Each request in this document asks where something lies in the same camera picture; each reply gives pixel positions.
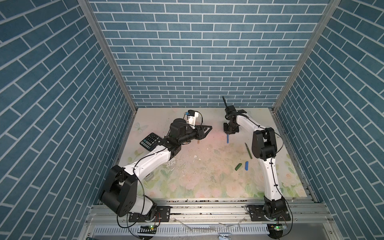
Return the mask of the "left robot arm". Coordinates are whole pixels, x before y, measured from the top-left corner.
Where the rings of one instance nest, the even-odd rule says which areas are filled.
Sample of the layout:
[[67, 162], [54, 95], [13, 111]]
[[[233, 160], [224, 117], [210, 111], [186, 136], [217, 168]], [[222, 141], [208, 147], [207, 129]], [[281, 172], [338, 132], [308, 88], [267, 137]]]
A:
[[212, 126], [194, 126], [184, 119], [175, 119], [169, 133], [155, 142], [152, 151], [125, 167], [113, 166], [104, 182], [100, 200], [118, 217], [139, 214], [146, 221], [157, 215], [157, 204], [145, 194], [138, 195], [138, 185], [156, 168], [174, 158], [182, 145], [192, 140], [202, 140], [213, 129]]

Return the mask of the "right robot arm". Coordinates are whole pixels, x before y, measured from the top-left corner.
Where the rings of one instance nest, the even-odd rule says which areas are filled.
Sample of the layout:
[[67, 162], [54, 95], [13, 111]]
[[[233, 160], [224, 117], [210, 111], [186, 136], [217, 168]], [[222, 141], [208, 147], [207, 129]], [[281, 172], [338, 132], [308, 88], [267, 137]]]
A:
[[224, 123], [224, 132], [227, 135], [233, 135], [244, 129], [253, 134], [251, 151], [253, 156], [259, 160], [262, 167], [265, 192], [264, 192], [264, 215], [270, 220], [288, 215], [288, 219], [292, 219], [292, 211], [288, 201], [284, 198], [278, 182], [276, 169], [276, 156], [279, 152], [276, 132], [273, 128], [262, 126], [253, 120], [246, 111], [237, 110], [233, 105], [225, 105], [225, 118], [228, 120]]

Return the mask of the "green pen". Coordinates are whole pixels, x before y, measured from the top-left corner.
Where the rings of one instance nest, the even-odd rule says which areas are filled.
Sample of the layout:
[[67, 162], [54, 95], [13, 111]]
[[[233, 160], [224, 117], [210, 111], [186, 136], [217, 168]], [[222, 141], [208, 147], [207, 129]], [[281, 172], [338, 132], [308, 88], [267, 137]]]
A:
[[246, 150], [247, 150], [247, 152], [248, 152], [248, 154], [249, 154], [250, 159], [253, 159], [252, 154], [251, 154], [251, 151], [250, 151], [250, 149], [249, 149], [247, 143], [245, 143], [245, 146], [246, 146]]

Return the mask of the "green pen cap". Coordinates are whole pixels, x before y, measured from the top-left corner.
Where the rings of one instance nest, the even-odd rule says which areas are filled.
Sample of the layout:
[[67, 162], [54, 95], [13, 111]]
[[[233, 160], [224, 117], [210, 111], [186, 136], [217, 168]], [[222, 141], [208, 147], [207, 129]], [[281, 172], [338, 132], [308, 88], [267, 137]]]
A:
[[235, 167], [235, 171], [238, 171], [241, 166], [242, 166], [242, 163], [237, 164], [237, 166]]

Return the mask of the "black calculator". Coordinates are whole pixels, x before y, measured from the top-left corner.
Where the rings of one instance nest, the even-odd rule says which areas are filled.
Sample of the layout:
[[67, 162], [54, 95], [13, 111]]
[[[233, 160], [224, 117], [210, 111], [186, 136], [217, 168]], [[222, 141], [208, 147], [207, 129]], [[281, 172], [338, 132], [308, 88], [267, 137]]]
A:
[[163, 139], [155, 133], [150, 133], [141, 142], [140, 145], [151, 152]]

